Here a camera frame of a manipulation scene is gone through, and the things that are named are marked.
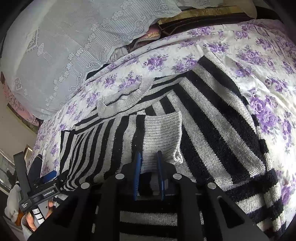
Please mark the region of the grey knit sleeve forearm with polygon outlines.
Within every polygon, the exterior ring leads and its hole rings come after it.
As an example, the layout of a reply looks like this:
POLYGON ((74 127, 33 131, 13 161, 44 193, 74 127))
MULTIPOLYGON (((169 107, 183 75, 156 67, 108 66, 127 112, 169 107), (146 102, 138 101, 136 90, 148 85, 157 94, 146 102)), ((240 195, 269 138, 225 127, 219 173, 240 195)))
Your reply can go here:
POLYGON ((20 200, 21 188, 17 181, 8 195, 4 219, 18 240, 28 240, 32 231, 27 223, 27 215, 20 210, 20 200))

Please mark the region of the person's left hand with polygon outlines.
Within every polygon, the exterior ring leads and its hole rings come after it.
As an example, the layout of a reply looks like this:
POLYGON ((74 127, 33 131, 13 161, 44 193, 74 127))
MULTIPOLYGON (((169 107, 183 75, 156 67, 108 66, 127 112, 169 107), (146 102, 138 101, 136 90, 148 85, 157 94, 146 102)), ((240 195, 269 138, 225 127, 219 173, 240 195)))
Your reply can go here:
MULTIPOLYGON (((47 212, 44 219, 47 219, 53 213, 53 210, 55 207, 54 202, 52 200, 49 200, 46 207, 47 207, 48 212, 47 212)), ((35 221, 34 216, 30 212, 26 215, 26 221, 28 223, 30 230, 35 232, 37 230, 37 227, 34 223, 34 221, 35 221)))

